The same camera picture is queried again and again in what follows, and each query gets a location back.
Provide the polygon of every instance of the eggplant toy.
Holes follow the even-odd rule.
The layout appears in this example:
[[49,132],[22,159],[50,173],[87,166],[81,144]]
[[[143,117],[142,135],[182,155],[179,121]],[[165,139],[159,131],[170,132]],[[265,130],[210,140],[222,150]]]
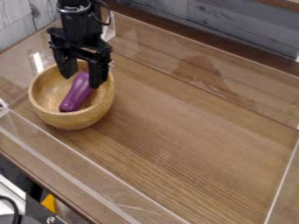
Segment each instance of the eggplant toy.
[[83,72],[73,82],[70,92],[61,104],[61,112],[78,111],[93,90],[93,87],[90,87],[90,74]]

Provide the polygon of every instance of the cable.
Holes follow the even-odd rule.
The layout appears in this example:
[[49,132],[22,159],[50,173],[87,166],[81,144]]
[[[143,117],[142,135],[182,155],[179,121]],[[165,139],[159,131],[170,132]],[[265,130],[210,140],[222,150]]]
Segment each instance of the cable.
[[15,201],[12,199],[10,199],[8,197],[2,196],[2,195],[0,195],[0,200],[6,200],[11,203],[11,205],[14,207],[14,222],[12,222],[12,224],[19,224],[20,214],[19,214],[19,208],[18,208],[18,205],[15,204]]
[[107,23],[105,23],[105,22],[98,18],[98,16],[95,15],[94,12],[91,12],[93,17],[98,20],[98,22],[99,22],[102,25],[111,25],[113,15],[111,15],[111,9],[110,9],[110,7],[109,7],[109,4],[107,4],[105,1],[102,1],[102,0],[95,0],[95,2],[99,3],[99,4],[102,4],[102,5],[105,6],[105,8],[107,9],[107,12],[109,12],[109,21],[107,21]]

